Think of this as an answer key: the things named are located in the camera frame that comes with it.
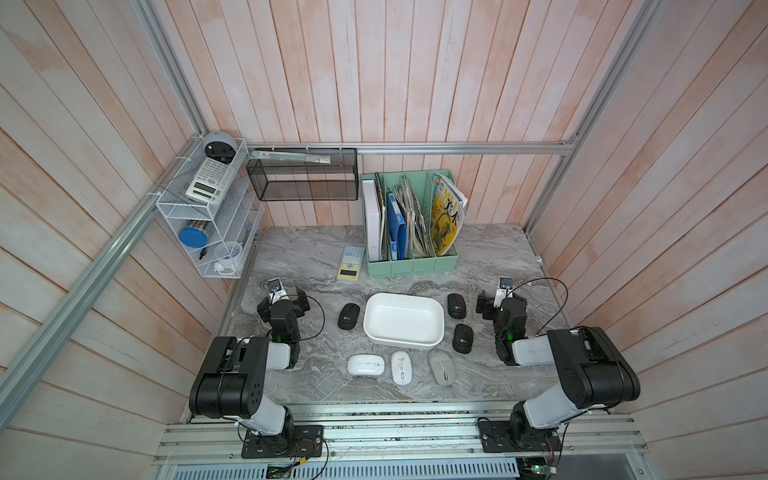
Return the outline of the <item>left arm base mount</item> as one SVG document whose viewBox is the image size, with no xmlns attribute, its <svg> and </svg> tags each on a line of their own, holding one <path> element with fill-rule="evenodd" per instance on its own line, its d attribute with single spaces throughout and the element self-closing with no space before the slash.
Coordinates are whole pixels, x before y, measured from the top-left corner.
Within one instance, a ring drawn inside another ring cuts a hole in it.
<svg viewBox="0 0 768 480">
<path fill-rule="evenodd" d="M 248 430 L 243 439 L 243 459 L 313 458 L 324 451 L 324 427 L 318 424 L 288 426 L 275 436 Z"/>
</svg>

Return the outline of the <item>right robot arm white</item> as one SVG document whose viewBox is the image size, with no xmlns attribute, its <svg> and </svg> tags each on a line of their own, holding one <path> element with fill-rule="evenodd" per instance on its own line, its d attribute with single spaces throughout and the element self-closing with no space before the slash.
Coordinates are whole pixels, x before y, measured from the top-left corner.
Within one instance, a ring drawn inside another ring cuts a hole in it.
<svg viewBox="0 0 768 480">
<path fill-rule="evenodd" d="M 553 366 L 558 382 L 515 405 L 509 434 L 515 439 L 550 435 L 591 408 L 636 400 L 637 374 L 600 327 L 552 329 L 526 335 L 527 301 L 512 292 L 478 295 L 476 312 L 493 323 L 496 354 L 507 366 Z"/>
</svg>

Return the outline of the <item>black mouse wide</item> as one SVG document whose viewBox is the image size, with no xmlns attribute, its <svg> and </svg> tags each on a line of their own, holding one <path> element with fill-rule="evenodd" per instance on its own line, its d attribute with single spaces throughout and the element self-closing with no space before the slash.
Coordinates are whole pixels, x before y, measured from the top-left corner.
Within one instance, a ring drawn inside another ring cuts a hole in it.
<svg viewBox="0 0 768 480">
<path fill-rule="evenodd" d="M 469 354 L 472 351 L 473 343 L 473 329 L 467 324 L 458 324 L 454 329 L 454 335 L 452 339 L 453 349 L 460 354 Z"/>
</svg>

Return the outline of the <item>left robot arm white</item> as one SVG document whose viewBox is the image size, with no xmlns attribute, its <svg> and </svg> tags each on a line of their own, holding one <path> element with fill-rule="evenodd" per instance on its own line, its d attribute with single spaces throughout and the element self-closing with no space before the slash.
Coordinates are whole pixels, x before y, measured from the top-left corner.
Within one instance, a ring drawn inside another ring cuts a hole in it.
<svg viewBox="0 0 768 480">
<path fill-rule="evenodd" d="M 309 309 L 303 290 L 273 290 L 259 304 L 259 314 L 271 326 L 267 335 L 214 338 L 191 387 L 191 413 L 231 419 L 262 437 L 291 440 L 292 413 L 268 398 L 265 379 L 269 371 L 296 366 L 302 341 L 298 319 Z"/>
</svg>

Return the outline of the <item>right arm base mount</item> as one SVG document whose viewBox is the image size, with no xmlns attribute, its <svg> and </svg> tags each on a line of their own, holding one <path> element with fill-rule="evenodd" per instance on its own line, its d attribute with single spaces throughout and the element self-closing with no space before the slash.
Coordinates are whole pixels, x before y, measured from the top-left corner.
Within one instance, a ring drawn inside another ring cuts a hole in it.
<svg viewBox="0 0 768 480">
<path fill-rule="evenodd" d="M 515 420 L 492 421 L 480 417 L 476 421 L 485 453 L 557 453 L 562 441 L 555 429 L 537 430 Z"/>
</svg>

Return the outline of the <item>white mouse slim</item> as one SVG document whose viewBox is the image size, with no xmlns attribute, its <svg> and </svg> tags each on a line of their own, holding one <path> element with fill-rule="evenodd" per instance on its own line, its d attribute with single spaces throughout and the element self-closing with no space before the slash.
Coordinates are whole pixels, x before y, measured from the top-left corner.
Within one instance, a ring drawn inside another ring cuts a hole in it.
<svg viewBox="0 0 768 480">
<path fill-rule="evenodd" d="M 396 385 L 406 386 L 413 377 L 412 362 L 405 351 L 396 351 L 391 356 L 392 379 Z"/>
</svg>

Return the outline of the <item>white storage box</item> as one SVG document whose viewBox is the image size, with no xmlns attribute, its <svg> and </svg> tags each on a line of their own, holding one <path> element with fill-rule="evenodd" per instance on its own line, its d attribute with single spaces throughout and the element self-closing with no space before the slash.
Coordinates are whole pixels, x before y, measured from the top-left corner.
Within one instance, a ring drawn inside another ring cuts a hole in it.
<svg viewBox="0 0 768 480">
<path fill-rule="evenodd" d="M 365 334 L 376 344 L 429 350 L 444 338 L 444 310 L 431 298 L 377 293 L 366 302 Z"/>
</svg>

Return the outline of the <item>white mouse wide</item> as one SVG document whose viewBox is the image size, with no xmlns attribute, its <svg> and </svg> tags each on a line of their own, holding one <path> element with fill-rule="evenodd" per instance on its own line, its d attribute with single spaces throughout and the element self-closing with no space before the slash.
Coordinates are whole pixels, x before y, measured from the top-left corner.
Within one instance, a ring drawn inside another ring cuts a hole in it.
<svg viewBox="0 0 768 480">
<path fill-rule="evenodd" d="M 379 355 L 356 354 L 348 359 L 346 369 L 353 377 L 379 377 L 386 370 L 386 362 Z"/>
</svg>

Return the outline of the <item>black mouse with logo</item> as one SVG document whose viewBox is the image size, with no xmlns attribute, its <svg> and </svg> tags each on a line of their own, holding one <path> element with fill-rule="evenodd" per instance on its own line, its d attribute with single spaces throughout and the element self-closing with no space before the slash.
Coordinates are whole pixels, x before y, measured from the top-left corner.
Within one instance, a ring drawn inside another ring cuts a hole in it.
<svg viewBox="0 0 768 480">
<path fill-rule="evenodd" d="M 464 319 L 467 316 L 467 304 L 464 297 L 459 293 L 448 294 L 447 310 L 451 318 Z"/>
</svg>

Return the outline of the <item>black mouse plain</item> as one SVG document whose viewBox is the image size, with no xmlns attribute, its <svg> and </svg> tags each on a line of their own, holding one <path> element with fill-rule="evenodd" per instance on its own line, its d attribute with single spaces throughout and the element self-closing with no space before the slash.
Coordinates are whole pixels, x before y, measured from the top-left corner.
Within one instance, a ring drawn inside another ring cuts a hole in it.
<svg viewBox="0 0 768 480">
<path fill-rule="evenodd" d="M 349 331 L 355 328 L 357 325 L 359 315 L 360 315 L 360 306 L 356 303 L 347 303 L 345 304 L 338 316 L 337 325 L 340 329 Z"/>
</svg>

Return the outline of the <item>grey mouse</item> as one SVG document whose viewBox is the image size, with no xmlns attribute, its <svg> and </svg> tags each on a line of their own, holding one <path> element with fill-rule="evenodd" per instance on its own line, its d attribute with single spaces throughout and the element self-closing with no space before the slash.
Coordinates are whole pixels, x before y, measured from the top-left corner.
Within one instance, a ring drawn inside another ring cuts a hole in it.
<svg viewBox="0 0 768 480">
<path fill-rule="evenodd" d="M 429 366 L 439 386 L 451 386 L 456 380 L 456 371 L 450 356 L 439 350 L 432 350 L 427 356 Z"/>
</svg>

